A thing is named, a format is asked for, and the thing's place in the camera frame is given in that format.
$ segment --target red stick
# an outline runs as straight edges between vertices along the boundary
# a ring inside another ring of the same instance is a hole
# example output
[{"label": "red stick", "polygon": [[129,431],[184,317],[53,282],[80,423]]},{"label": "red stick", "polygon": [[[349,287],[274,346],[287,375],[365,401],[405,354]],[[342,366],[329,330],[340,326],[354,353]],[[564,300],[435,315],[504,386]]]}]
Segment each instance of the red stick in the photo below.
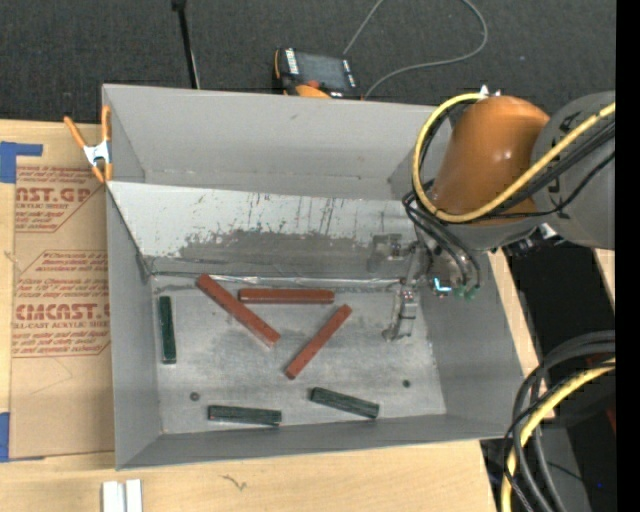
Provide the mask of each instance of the red stick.
[{"label": "red stick", "polygon": [[331,290],[298,288],[243,288],[238,300],[244,304],[333,304]]},{"label": "red stick", "polygon": [[260,338],[267,347],[273,347],[276,341],[280,339],[280,334],[275,329],[244,304],[238,302],[233,295],[207,274],[202,274],[196,284],[198,288],[215,300],[225,311],[233,315],[238,322]]},{"label": "red stick", "polygon": [[291,380],[295,379],[305,366],[315,357],[329,338],[340,328],[351,314],[351,308],[346,304],[336,311],[329,321],[317,332],[313,339],[300,351],[284,374]]}]

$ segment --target black cord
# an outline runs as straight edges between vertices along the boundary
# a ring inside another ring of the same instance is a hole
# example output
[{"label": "black cord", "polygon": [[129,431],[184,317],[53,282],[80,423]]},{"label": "black cord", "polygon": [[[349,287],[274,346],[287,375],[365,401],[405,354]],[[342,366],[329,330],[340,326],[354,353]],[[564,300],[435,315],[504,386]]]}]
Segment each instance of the black cord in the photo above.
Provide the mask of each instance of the black cord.
[{"label": "black cord", "polygon": [[[555,392],[562,383],[554,386],[551,390],[549,390],[542,398],[538,397],[540,386],[542,384],[542,380],[545,375],[548,374],[548,371],[558,364],[561,364],[567,360],[574,359],[580,356],[593,355],[593,354],[602,354],[615,352],[615,342],[611,342],[609,340],[615,340],[615,331],[602,331],[597,333],[589,333],[583,336],[579,336],[576,338],[572,338],[571,340],[563,343],[553,351],[549,353],[549,355],[544,359],[538,368],[536,368],[523,382],[520,389],[518,390],[516,400],[514,402],[514,410],[513,410],[513,422],[507,433],[505,434],[504,442],[503,442],[503,453],[502,460],[504,465],[504,473],[507,479],[511,482],[512,476],[510,475],[508,468],[506,467],[506,455],[505,455],[505,444],[509,438],[512,439],[513,449],[516,453],[516,458],[519,461],[520,473],[524,482],[527,484],[529,490],[533,493],[536,501],[543,508],[545,512],[551,511],[551,505],[547,502],[544,495],[540,491],[537,483],[535,482],[533,475],[531,474],[531,470],[526,461],[526,457],[524,454],[524,449],[520,443],[520,432],[521,427],[520,423],[527,417],[529,417],[539,406],[544,402],[546,397],[550,396],[551,393]],[[531,397],[530,397],[530,405],[525,410],[522,410],[524,407],[524,403],[526,401],[527,392],[531,388]],[[534,436],[537,435],[534,442],[538,443],[539,450],[541,447],[541,440],[539,438],[539,430],[536,429],[537,432],[534,431]],[[544,454],[542,458],[538,458],[538,465],[540,466],[543,472],[543,479],[548,479],[551,482],[551,485],[547,485],[547,491],[551,495],[552,500],[554,501],[556,507],[559,510],[566,510],[562,504],[562,499],[557,493],[557,489],[552,483],[550,471],[548,468],[548,463]]]},{"label": "black cord", "polygon": [[[469,102],[462,102],[461,104],[453,105],[447,110],[445,110],[442,113],[442,115],[436,120],[431,131],[429,132],[429,134],[427,134],[427,137],[423,141],[422,147],[420,148],[420,163],[419,163],[420,169],[422,169],[422,167],[424,166],[424,161],[426,158],[428,147],[431,144],[431,141],[433,140],[435,133],[437,132],[437,129],[440,127],[440,125],[442,124],[442,122],[446,117],[451,117],[451,112],[453,108],[464,105],[466,103],[475,103],[475,102],[469,101]],[[553,180],[557,179],[560,175],[562,175],[564,172],[570,169],[574,164],[582,160],[585,156],[590,154],[592,151],[600,147],[602,144],[604,144],[614,136],[615,136],[615,117],[613,117],[613,119],[607,122],[604,126],[600,127],[586,141],[583,141],[577,148],[573,149],[571,153],[566,155],[564,158],[559,158],[558,160],[556,160],[555,165],[550,163],[548,166],[548,168],[551,167],[550,171],[547,171],[544,173],[544,175],[530,181],[527,184],[527,186],[525,186],[522,190],[516,192],[512,197],[505,200],[502,204],[498,205],[493,210],[485,213],[481,217],[472,219],[470,221],[467,221],[461,224],[472,224],[472,223],[477,223],[477,222],[481,222],[483,220],[489,220],[489,219],[523,219],[523,218],[530,218],[530,217],[542,217],[542,216],[556,213],[562,210],[562,208],[565,208],[578,196],[579,192],[589,183],[589,181],[591,181],[591,179],[593,179],[593,177],[600,170],[602,170],[613,158],[615,158],[615,150],[607,158],[605,158],[605,160],[603,160],[600,164],[596,165],[589,172],[587,177],[585,177],[585,179],[583,179],[580,182],[578,187],[574,189],[572,194],[565,201],[563,201],[558,206],[556,206],[553,210],[549,210],[546,212],[532,212],[532,213],[512,213],[512,214],[498,213],[500,211],[506,211],[512,208],[513,206],[521,203],[525,199],[533,196],[536,192],[538,192],[539,190],[547,186]]]},{"label": "black cord", "polygon": [[[564,473],[567,476],[570,476],[571,478],[575,478],[576,480],[578,480],[579,482],[582,482],[583,484],[587,484],[589,486],[598,485],[597,482],[594,481],[593,479],[576,475],[573,471],[565,468],[564,466],[561,466],[560,464],[556,464],[555,462],[549,462],[549,467],[557,469],[558,471]],[[611,490],[599,489],[599,492],[602,492],[604,494],[612,494],[612,493],[615,493],[615,490],[611,491]]]},{"label": "black cord", "polygon": [[192,89],[200,89],[200,80],[198,79],[198,73],[196,71],[196,63],[191,51],[191,40],[189,38],[189,24],[187,23],[187,16],[185,9],[187,7],[187,0],[171,0],[171,9],[178,13],[178,20],[180,21],[180,32],[182,33],[182,45],[184,46],[184,54],[187,58],[187,67],[189,69],[189,81],[191,82]]},{"label": "black cord", "polygon": [[425,226],[418,220],[417,218],[418,211],[415,208],[412,208],[411,206],[407,206],[407,205],[405,205],[405,208],[407,211],[407,216],[409,217],[411,222],[413,222],[413,224],[416,227],[420,228],[427,235],[433,238],[436,241],[436,243],[440,247],[442,247],[442,249],[444,249],[449,254],[449,256],[453,258],[458,269],[460,270],[460,273],[462,274],[462,284],[463,286],[466,286],[469,281],[469,276],[468,276],[466,266],[462,261],[462,259],[460,258],[460,255],[454,249],[451,248],[449,243],[442,236],[440,236],[440,234],[436,230],[430,229],[429,227]]},{"label": "black cord", "polygon": [[422,170],[422,168],[424,167],[424,161],[427,155],[427,150],[429,149],[429,146],[431,145],[433,138],[435,137],[436,133],[440,129],[440,126],[442,126],[442,123],[444,122],[444,120],[447,118],[451,118],[455,110],[459,110],[463,108],[463,106],[465,105],[473,105],[474,103],[476,103],[475,100],[467,100],[467,101],[461,101],[460,103],[456,103],[455,105],[451,105],[449,108],[445,109],[440,114],[440,116],[434,121],[433,126],[431,127],[431,130],[429,131],[425,139],[422,141],[422,146],[420,147],[420,163],[419,163],[420,170]]},{"label": "black cord", "polygon": [[[458,250],[463,252],[467,259],[471,262],[476,273],[476,284],[474,287],[476,289],[480,288],[483,284],[482,269],[476,256],[457,236],[455,236],[453,233],[450,233],[449,231],[446,231],[437,219],[431,217],[424,211],[413,208],[411,206],[411,203],[415,200],[416,197],[414,192],[409,192],[402,198],[402,204],[405,207],[409,219],[414,223],[414,225],[421,228],[425,233],[431,236],[455,260],[456,265],[458,266],[462,274],[463,285],[467,286],[469,282],[469,275],[466,265],[454,248],[457,248]],[[422,221],[428,223],[430,228],[419,222],[416,217],[419,217]]]},{"label": "black cord", "polygon": [[515,492],[516,496],[518,496],[518,499],[520,500],[520,503],[522,504],[522,506],[527,509],[527,512],[537,512],[533,508],[531,503],[529,503],[527,496],[525,495],[524,491],[520,487],[520,484],[518,484],[515,481],[515,478],[509,477],[509,483],[511,484],[511,488],[513,489],[513,492]]}]

